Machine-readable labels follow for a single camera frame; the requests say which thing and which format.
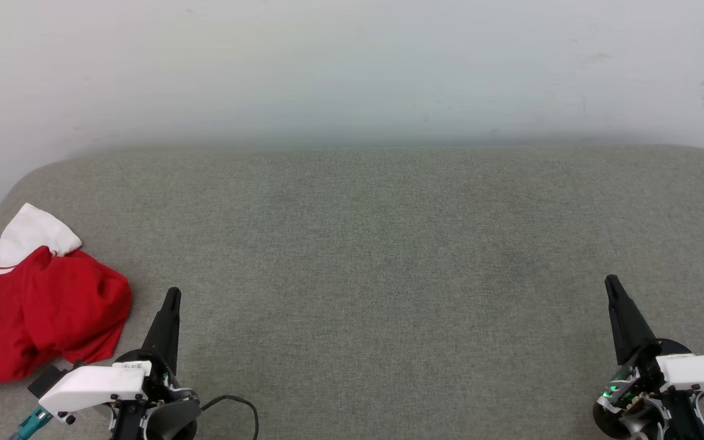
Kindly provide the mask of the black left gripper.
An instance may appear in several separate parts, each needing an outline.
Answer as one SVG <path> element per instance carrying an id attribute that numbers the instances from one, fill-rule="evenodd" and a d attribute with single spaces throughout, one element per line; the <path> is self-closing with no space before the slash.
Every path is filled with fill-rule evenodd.
<path id="1" fill-rule="evenodd" d="M 168 289 L 141 349 L 115 360 L 114 367 L 144 370 L 141 391 L 110 404 L 112 439 L 193 439 L 197 432 L 199 396 L 179 385 L 178 340 L 182 293 Z"/>

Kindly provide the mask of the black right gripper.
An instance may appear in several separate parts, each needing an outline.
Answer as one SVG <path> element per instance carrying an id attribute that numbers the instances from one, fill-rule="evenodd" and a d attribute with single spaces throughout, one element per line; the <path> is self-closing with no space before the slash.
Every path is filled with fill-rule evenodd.
<path id="1" fill-rule="evenodd" d="M 620 279 L 604 279 L 618 371 L 594 404 L 596 426 L 614 439 L 704 439 L 699 385 L 667 385 L 660 356 L 688 357 L 681 343 L 656 338 Z"/>

